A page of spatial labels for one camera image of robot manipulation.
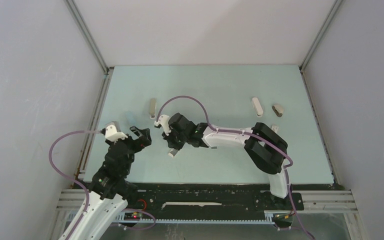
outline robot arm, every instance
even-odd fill
[[[285,171],[283,169],[284,157],[272,147],[261,143],[258,139],[246,135],[255,134],[268,140],[276,147],[286,152],[288,144],[275,131],[264,123],[257,122],[254,127],[233,129],[213,126],[212,130],[206,122],[195,125],[180,113],[172,117],[161,115],[154,123],[155,127],[162,127],[163,139],[170,148],[169,155],[174,157],[185,143],[195,148],[239,147],[244,148],[258,169],[268,174],[270,192],[276,197],[284,199],[288,194]],[[218,131],[236,130],[242,134]]]
[[[135,160],[135,153],[151,145],[149,128],[130,130],[138,136],[131,136],[120,131],[117,122],[110,122],[102,130],[105,142],[109,145],[102,166],[95,173],[88,186],[89,203],[86,211],[83,206],[59,240],[66,240],[73,230],[70,240],[98,240],[110,226],[116,216],[127,207],[128,202],[136,202],[137,187],[126,181]]]

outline white wall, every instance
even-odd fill
[[[384,1],[345,1],[306,76],[340,179],[384,239]]]
[[[0,0],[0,240],[45,239],[69,183],[48,162],[84,130],[103,73],[63,0]],[[84,136],[54,150],[74,173]]]
[[[335,0],[76,0],[117,65],[301,64]]]

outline gray floor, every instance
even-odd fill
[[[301,219],[317,240],[349,240],[342,214],[301,214]],[[277,232],[271,225],[245,224],[157,224],[133,231],[111,227],[101,240],[307,240],[298,230]]]

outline table surface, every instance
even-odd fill
[[[162,128],[154,128],[149,102],[156,98],[157,111],[168,99],[188,95],[207,109],[210,122],[219,127],[247,128],[256,122],[279,126],[278,134],[288,143],[294,161],[289,176],[295,184],[331,184],[333,176],[296,65],[199,65],[117,66],[112,74],[98,128],[118,121],[124,133],[128,118],[140,129],[150,128],[152,145],[135,155],[127,180],[137,183],[176,184],[267,184],[243,148],[194,148],[185,144],[175,158],[168,156]],[[264,114],[257,117],[251,99],[258,97]],[[273,104],[285,111],[277,117]],[[198,104],[190,99],[169,103],[163,114],[181,113],[195,124],[205,122]],[[102,135],[93,141],[84,180],[90,182],[102,165],[108,145]]]

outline red wire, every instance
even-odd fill
[[[143,200],[142,198],[138,199],[137,201],[143,202],[144,207],[143,207],[142,211],[145,211],[145,209],[147,209],[147,202],[145,200]]]

